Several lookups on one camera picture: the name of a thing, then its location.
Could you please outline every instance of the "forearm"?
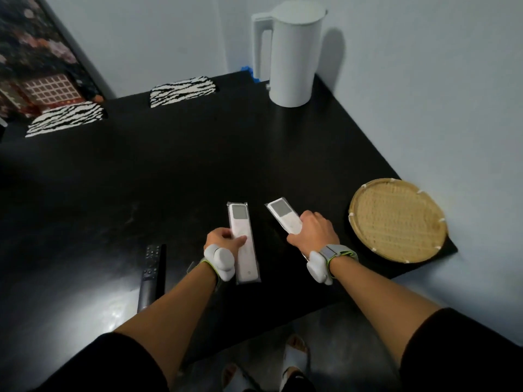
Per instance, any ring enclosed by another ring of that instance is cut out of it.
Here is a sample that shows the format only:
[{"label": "forearm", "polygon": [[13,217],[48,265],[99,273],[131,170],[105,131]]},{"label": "forearm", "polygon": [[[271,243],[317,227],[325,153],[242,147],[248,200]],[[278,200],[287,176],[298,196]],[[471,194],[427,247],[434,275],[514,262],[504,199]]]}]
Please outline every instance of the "forearm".
[{"label": "forearm", "polygon": [[158,363],[170,383],[178,372],[215,284],[216,275],[211,266],[200,263],[173,290],[122,324],[115,332],[140,343]]},{"label": "forearm", "polygon": [[398,364],[414,332],[440,309],[349,257],[332,259],[330,272],[369,319]]}]

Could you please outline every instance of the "foot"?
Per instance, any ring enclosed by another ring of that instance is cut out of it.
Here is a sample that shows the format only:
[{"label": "foot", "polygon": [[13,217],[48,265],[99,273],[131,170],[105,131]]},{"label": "foot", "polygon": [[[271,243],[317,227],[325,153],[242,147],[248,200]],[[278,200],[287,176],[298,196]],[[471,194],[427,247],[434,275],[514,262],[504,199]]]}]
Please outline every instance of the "foot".
[{"label": "foot", "polygon": [[249,377],[235,363],[229,363],[222,371],[223,392],[256,390]]},{"label": "foot", "polygon": [[309,350],[305,342],[296,334],[293,334],[285,344],[284,367],[280,391],[284,388],[285,383],[292,373],[301,372],[305,374],[309,361]]}]

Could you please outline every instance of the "remote display screen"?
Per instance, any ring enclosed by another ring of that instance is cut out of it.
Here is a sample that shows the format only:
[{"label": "remote display screen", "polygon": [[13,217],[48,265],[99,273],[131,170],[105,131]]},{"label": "remote display screen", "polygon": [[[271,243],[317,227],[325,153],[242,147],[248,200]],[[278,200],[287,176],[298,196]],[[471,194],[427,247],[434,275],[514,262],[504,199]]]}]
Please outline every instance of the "remote display screen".
[{"label": "remote display screen", "polygon": [[283,217],[286,214],[291,213],[292,209],[284,200],[279,200],[278,202],[273,203],[272,208],[278,214],[278,216]]},{"label": "remote display screen", "polygon": [[247,206],[245,205],[231,205],[232,206],[232,217],[236,220],[245,220],[247,216]]}]

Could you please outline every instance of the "gray floor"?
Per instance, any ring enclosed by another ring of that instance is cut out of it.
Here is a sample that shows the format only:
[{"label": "gray floor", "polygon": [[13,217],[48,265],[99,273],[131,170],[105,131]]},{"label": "gray floor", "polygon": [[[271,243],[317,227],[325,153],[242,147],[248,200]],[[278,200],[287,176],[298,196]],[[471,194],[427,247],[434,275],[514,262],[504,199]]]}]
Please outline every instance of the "gray floor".
[{"label": "gray floor", "polygon": [[339,303],[194,363],[174,391],[220,391],[221,371],[235,362],[263,391],[277,391],[284,344],[296,332],[311,353],[310,380],[317,391],[401,390],[397,368],[374,329],[355,307]]}]

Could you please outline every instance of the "white electric kettle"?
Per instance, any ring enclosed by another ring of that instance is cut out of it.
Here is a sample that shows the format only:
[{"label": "white electric kettle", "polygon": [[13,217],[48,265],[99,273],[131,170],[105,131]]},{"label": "white electric kettle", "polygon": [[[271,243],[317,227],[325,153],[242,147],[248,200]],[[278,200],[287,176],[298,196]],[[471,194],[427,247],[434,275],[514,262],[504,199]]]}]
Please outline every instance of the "white electric kettle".
[{"label": "white electric kettle", "polygon": [[326,14],[326,9],[314,1],[291,0],[272,12],[252,15],[255,78],[260,75],[262,33],[272,30],[269,97],[277,105],[299,107],[311,98]]}]

